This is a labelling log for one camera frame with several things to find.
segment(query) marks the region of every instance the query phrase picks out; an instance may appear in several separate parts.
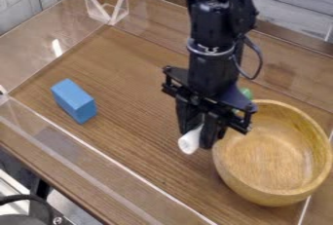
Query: bowl rim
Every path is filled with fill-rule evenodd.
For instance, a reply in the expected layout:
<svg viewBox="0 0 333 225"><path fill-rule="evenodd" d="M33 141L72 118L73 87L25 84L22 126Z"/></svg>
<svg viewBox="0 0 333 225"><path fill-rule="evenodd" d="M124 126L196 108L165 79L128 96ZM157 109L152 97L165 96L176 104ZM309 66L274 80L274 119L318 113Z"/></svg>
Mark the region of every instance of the bowl rim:
<svg viewBox="0 0 333 225"><path fill-rule="evenodd" d="M331 169L333 155L331 155L331 146L330 146L327 135L326 135L325 131L322 130L321 126L318 125L318 123L315 122L315 120L302 110L299 110L293 105L286 104L286 103L276 101L276 100L270 100L270 99L255 99L254 103L255 104L272 104L272 105L282 106L282 107L290 109L291 111L297 112L311 123L314 129L317 130L317 132L322 138L322 140L321 140L322 146L326 147L326 150L325 150L326 161L325 161L322 170L321 170L317 178L313 181L310 181L305 186L301 186L299 188L290 189L290 190L274 190L274 189L258 188L258 186L255 186L251 183L239 179L234 175L232 171L228 170L227 174L230 174L231 177L234 179L236 179L236 181L239 181L242 184L244 184L248 188L252 188L255 191L266 193L268 195L294 196L294 195L305 194L306 192L311 192L321 185L323 180L326 179L327 174L329 174L330 169Z"/></svg>

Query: blue block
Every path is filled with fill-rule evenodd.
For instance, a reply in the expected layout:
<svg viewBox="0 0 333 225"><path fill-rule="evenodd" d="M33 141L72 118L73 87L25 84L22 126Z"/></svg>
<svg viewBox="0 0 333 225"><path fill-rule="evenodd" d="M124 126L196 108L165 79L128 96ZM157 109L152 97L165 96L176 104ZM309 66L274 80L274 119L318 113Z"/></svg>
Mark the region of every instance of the blue block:
<svg viewBox="0 0 333 225"><path fill-rule="evenodd" d="M58 82L50 91L57 104L79 124L87 122L97 114L93 97L71 79Z"/></svg>

